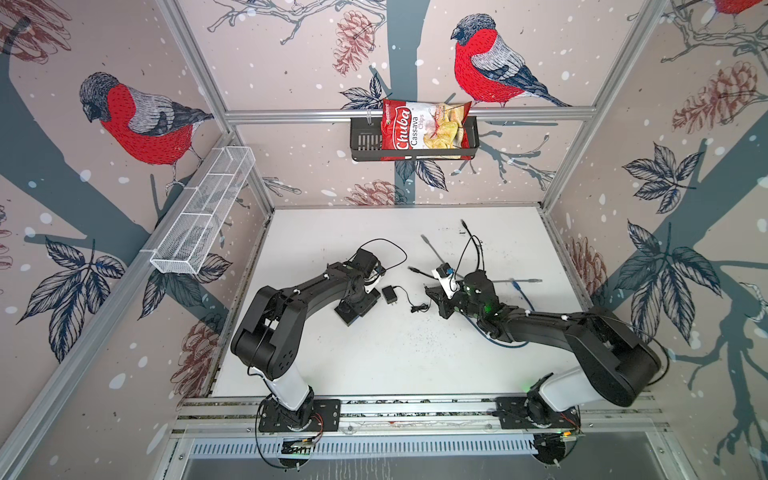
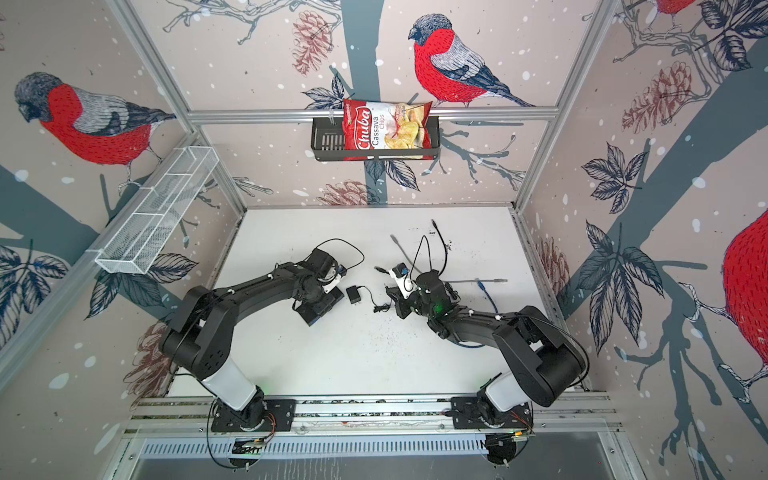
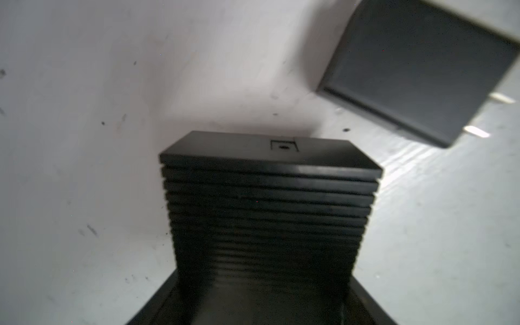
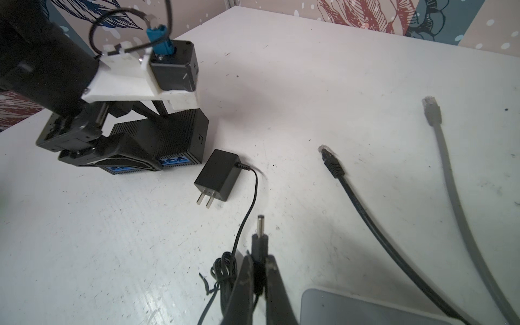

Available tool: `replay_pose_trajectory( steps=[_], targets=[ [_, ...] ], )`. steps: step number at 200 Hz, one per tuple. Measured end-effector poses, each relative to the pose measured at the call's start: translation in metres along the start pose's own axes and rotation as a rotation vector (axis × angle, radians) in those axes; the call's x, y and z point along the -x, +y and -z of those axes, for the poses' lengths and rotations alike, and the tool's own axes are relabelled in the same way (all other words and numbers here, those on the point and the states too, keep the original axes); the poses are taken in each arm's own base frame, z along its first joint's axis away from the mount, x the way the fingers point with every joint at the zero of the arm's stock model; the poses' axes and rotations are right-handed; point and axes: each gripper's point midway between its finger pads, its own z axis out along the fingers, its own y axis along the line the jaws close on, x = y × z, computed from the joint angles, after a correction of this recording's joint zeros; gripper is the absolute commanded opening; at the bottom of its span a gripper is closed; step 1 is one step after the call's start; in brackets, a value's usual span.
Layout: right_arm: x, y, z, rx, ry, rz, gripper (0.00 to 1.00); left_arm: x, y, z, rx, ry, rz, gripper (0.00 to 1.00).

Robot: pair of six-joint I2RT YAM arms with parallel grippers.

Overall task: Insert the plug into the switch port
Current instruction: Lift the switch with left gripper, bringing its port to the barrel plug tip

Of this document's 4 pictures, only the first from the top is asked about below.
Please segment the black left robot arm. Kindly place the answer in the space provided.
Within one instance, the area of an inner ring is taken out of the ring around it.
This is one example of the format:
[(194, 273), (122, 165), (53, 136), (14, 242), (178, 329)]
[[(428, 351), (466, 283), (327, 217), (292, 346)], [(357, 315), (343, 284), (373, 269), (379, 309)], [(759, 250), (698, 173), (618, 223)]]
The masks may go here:
[(297, 286), (260, 288), (230, 343), (230, 351), (261, 376), (281, 412), (304, 425), (312, 414), (314, 391), (294, 362), (306, 320), (336, 303), (346, 325), (365, 316), (377, 303), (375, 288), (383, 272), (378, 258), (360, 248), (351, 259), (327, 266), (318, 276)]

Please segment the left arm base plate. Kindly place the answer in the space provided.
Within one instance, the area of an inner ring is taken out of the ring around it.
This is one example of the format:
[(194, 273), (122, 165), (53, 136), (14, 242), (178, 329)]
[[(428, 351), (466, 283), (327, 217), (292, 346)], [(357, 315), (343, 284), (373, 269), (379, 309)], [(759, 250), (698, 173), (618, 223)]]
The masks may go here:
[(268, 398), (259, 407), (257, 430), (259, 433), (336, 432), (340, 407), (337, 399), (314, 399), (292, 411), (275, 398)]

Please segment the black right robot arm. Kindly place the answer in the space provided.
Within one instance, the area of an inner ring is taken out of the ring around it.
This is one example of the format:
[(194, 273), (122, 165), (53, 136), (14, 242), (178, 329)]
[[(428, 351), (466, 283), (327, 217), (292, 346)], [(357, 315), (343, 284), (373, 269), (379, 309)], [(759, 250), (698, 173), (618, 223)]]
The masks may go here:
[(560, 314), (508, 305), (483, 270), (460, 280), (434, 275), (439, 284), (425, 293), (441, 317), (459, 313), (497, 345), (539, 344), (574, 355), (576, 367), (549, 373), (527, 391), (526, 416), (537, 426), (549, 426), (556, 415), (593, 401), (629, 407), (661, 369), (648, 343), (607, 311), (593, 307)]

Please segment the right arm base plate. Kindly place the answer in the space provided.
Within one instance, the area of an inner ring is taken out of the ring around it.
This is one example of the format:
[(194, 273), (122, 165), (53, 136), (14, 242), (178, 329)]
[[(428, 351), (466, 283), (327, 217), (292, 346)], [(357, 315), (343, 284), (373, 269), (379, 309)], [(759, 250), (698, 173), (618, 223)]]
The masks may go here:
[(522, 396), (497, 397), (494, 416), (503, 429), (579, 429), (581, 419), (575, 408), (557, 412), (543, 400)]

